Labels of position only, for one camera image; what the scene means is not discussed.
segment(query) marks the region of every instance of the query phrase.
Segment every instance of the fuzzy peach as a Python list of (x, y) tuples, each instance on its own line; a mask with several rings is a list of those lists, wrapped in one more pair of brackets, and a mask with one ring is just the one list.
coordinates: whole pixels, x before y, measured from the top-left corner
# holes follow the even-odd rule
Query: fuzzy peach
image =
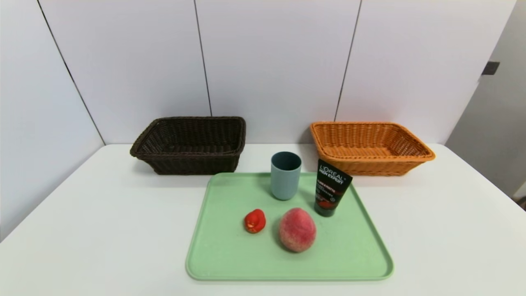
[(279, 238), (291, 251), (305, 251), (316, 239), (314, 220), (309, 213), (300, 208), (289, 210), (279, 223)]

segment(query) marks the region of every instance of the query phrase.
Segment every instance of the white table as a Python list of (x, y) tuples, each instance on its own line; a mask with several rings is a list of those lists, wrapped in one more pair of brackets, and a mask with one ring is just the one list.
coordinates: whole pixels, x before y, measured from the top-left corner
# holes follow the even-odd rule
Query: white table
[[(1, 296), (526, 295), (526, 213), (462, 159), (353, 181), (394, 261), (379, 282), (198, 282), (185, 258), (209, 176), (158, 176), (100, 149), (0, 243)], [(312, 145), (246, 145), (237, 172), (278, 151), (315, 171)]]

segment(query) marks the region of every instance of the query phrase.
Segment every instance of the green tray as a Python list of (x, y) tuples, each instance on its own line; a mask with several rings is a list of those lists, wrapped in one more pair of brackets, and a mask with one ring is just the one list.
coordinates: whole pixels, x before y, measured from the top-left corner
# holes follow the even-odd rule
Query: green tray
[[(221, 173), (213, 176), (201, 206), (186, 270), (205, 281), (364, 281), (382, 280), (393, 262), (355, 189), (342, 198), (334, 216), (314, 209), (316, 173), (302, 173), (288, 201), (270, 193), (269, 173)], [(278, 235), (280, 218), (292, 208), (306, 210), (317, 236), (303, 253), (285, 249)], [(265, 228), (250, 234), (245, 215), (262, 209)]]

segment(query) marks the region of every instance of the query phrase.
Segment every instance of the gray-blue plastic cup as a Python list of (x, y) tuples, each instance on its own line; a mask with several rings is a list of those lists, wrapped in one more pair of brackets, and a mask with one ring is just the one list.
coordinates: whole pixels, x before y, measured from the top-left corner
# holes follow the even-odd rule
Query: gray-blue plastic cup
[(301, 158), (292, 152), (278, 152), (270, 160), (270, 188), (279, 200), (290, 200), (298, 191)]

